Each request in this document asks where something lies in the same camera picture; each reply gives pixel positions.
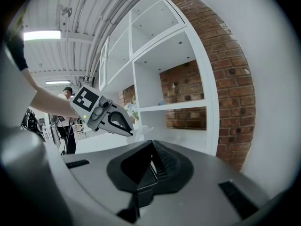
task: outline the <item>person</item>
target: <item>person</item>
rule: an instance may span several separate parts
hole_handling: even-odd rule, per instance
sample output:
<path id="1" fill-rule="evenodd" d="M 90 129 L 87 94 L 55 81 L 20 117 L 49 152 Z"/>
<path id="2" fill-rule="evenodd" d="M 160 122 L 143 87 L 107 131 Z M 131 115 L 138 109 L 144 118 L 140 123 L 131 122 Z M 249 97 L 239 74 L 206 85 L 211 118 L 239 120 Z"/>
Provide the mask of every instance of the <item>person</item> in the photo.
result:
<path id="1" fill-rule="evenodd" d="M 73 94 L 72 88 L 66 87 L 63 90 L 63 92 L 58 96 L 64 100 L 69 100 L 72 94 Z M 70 118 L 60 117 L 59 123 L 57 124 L 57 130 L 67 145 L 66 154 L 75 154 L 76 143 L 74 138 L 74 132 L 73 132 L 72 125 L 70 125 L 69 122 L 70 122 Z"/>
<path id="2" fill-rule="evenodd" d="M 8 13 L 1 14 L 1 30 L 5 31 L 3 39 L 15 64 L 28 83 L 36 90 L 36 95 L 30 106 L 48 114 L 77 118 L 77 114 L 71 108 L 70 101 L 37 85 L 30 74 L 24 57 L 22 22 L 28 2 L 29 0 L 18 0 Z"/>

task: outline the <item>small object on shelf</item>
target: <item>small object on shelf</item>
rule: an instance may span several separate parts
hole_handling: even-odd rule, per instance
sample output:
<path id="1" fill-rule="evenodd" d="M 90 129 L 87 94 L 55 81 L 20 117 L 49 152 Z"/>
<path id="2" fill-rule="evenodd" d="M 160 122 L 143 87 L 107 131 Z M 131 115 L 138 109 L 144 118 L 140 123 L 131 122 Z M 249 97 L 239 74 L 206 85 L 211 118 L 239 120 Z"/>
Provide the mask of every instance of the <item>small object on shelf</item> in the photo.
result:
<path id="1" fill-rule="evenodd" d="M 158 103 L 158 105 L 165 105 L 164 99 L 161 99 L 161 101 Z"/>

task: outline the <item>black slot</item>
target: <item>black slot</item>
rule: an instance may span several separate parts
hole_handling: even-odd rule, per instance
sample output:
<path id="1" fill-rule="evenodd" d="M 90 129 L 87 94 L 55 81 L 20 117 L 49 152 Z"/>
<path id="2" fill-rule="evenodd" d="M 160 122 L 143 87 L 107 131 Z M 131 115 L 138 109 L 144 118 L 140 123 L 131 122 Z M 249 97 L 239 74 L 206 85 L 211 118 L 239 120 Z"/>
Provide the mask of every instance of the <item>black slot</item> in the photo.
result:
<path id="1" fill-rule="evenodd" d="M 232 182 L 220 183 L 219 186 L 242 219 L 250 217 L 258 210 Z"/>
<path id="2" fill-rule="evenodd" d="M 68 169 L 71 169 L 71 168 L 76 168 L 76 167 L 80 167 L 83 165 L 87 165 L 89 163 L 90 162 L 87 160 L 80 160 L 80 161 L 73 161 L 73 162 L 66 163 L 66 166 Z"/>

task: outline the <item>fluorescent light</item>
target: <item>fluorescent light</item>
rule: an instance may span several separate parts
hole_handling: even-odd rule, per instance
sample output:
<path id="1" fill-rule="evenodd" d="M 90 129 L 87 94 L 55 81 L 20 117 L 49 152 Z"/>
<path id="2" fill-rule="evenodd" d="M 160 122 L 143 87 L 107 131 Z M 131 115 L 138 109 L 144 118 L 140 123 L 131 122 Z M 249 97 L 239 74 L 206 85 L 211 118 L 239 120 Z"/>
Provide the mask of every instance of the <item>fluorescent light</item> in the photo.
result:
<path id="1" fill-rule="evenodd" d="M 23 35 L 24 41 L 27 40 L 44 40 L 44 39 L 60 39 L 60 30 L 45 30 L 45 31 L 33 31 L 25 32 Z"/>
<path id="2" fill-rule="evenodd" d="M 53 84 L 70 84 L 70 81 L 46 81 L 47 85 L 53 85 Z"/>

